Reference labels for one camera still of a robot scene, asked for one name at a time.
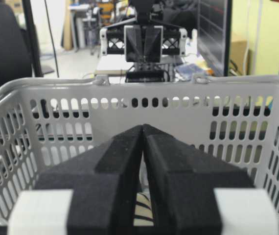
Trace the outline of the right gripper black foam left finger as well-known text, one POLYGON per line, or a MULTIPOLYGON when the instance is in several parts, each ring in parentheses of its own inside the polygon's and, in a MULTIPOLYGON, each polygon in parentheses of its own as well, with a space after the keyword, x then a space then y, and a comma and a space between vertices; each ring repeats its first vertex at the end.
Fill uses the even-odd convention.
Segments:
POLYGON ((22 191, 10 235, 132 235, 142 126, 42 172, 22 191))

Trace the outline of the right gripper black foam right finger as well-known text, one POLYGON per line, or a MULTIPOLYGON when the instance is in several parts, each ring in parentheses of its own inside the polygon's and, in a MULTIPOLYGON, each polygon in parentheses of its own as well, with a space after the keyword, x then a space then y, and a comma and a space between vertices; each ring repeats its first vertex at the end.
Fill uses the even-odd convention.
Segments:
POLYGON ((151 125, 144 156, 156 204, 177 235, 279 235, 279 219, 248 173, 151 125))

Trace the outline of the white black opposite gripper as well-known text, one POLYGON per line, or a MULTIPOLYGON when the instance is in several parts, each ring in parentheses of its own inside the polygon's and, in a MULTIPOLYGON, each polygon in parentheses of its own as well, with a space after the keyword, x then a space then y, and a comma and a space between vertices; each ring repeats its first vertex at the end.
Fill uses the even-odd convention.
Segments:
POLYGON ((127 62, 160 62, 185 55, 185 28, 157 20, 125 20, 101 28, 101 55, 124 55, 127 62))

